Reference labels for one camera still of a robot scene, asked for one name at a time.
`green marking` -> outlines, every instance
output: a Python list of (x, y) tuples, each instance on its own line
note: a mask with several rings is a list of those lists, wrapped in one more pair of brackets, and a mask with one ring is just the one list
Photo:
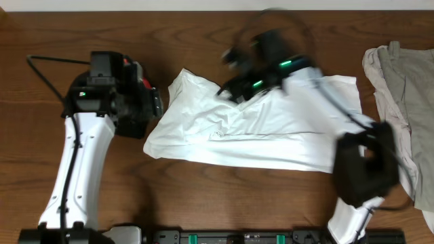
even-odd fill
[(197, 235), (189, 235), (189, 244), (197, 244)]
[(285, 235), (277, 235), (276, 244), (285, 244)]
[(281, 62), (279, 65), (280, 66), (287, 66), (287, 65), (289, 65), (289, 64), (291, 64), (292, 63), (292, 61), (291, 60), (288, 60), (288, 61), (285, 61), (285, 62)]
[(255, 84), (253, 84), (254, 88), (257, 88), (258, 86), (262, 85), (264, 82), (263, 81), (257, 81)]

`tabletop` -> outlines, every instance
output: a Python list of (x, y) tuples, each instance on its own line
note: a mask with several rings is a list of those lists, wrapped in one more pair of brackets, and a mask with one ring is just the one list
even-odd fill
[[(379, 120), (374, 88), (361, 60), (367, 49), (400, 41), (403, 48), (433, 48), (433, 12), (294, 12), (309, 27), (317, 63), (326, 75), (357, 77), (363, 113)], [(15, 243), (21, 228), (35, 228), (56, 180), (64, 145), (62, 105), (26, 63), (26, 55), (89, 60), (110, 50), (143, 64), (160, 89), (182, 68), (223, 84), (234, 76), (221, 54), (254, 12), (0, 12), (0, 243)], [(297, 52), (304, 34), (284, 15), (269, 15), (246, 33), (280, 28)], [(37, 61), (65, 94), (86, 70), (76, 64)], [(147, 134), (156, 126), (149, 124)], [(133, 222), (147, 230), (282, 230), (326, 226), (336, 192), (330, 174), (222, 167), (143, 153), (146, 139), (115, 136), (99, 196), (100, 228)], [(406, 200), (401, 186), (384, 205)], [(434, 243), (413, 207), (378, 212), (368, 228), (401, 228), (408, 243)]]

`green tape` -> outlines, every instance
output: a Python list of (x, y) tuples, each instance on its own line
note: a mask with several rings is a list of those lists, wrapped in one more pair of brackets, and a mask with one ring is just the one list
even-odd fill
[(197, 244), (197, 235), (189, 235), (189, 244)]
[(285, 244), (285, 235), (277, 235), (276, 244)]

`green light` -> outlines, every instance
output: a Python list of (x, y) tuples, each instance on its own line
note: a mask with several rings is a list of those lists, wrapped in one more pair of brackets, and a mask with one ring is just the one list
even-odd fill
[(254, 88), (257, 88), (258, 86), (262, 85), (264, 82), (262, 81), (257, 81), (255, 84), (253, 84)]
[(288, 60), (288, 61), (285, 61), (285, 62), (280, 63), (280, 66), (287, 66), (287, 65), (289, 65), (289, 64), (291, 64), (291, 63), (292, 63), (292, 61), (291, 61), (291, 60)]

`brown wooden surface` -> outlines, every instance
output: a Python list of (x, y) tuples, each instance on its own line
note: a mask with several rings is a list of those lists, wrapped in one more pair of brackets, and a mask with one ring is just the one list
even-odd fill
[[(433, 12), (298, 12), (316, 38), (327, 75), (357, 77), (365, 114), (378, 119), (364, 52), (389, 41), (410, 49), (434, 47)], [(233, 76), (221, 53), (252, 15), (243, 12), (12, 13), (0, 16), (0, 243), (34, 228), (54, 186), (64, 144), (62, 107), (27, 66), (27, 54), (89, 60), (92, 50), (130, 55), (146, 65), (161, 90), (181, 68), (219, 84)], [(304, 50), (302, 35), (285, 16), (267, 16), (250, 34), (284, 28)], [(86, 67), (37, 62), (63, 93)], [(122, 222), (185, 230), (283, 229), (325, 226), (336, 193), (317, 172), (219, 167), (142, 151), (144, 140), (115, 137), (108, 150), (99, 202), (101, 228)], [(386, 204), (406, 198), (401, 187)], [(402, 228), (408, 243), (434, 243), (417, 209), (378, 212), (370, 228)]]

